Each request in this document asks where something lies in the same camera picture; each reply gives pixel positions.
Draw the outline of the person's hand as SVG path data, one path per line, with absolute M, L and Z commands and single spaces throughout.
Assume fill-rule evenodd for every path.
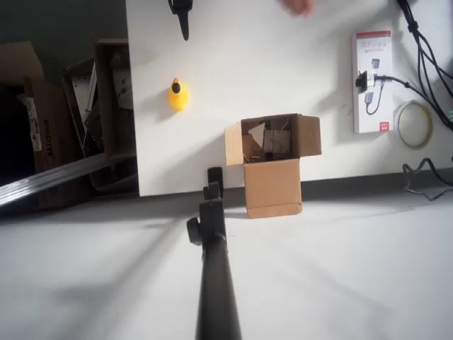
M 315 3 L 314 0 L 282 0 L 283 6 L 295 16 L 308 16 Z

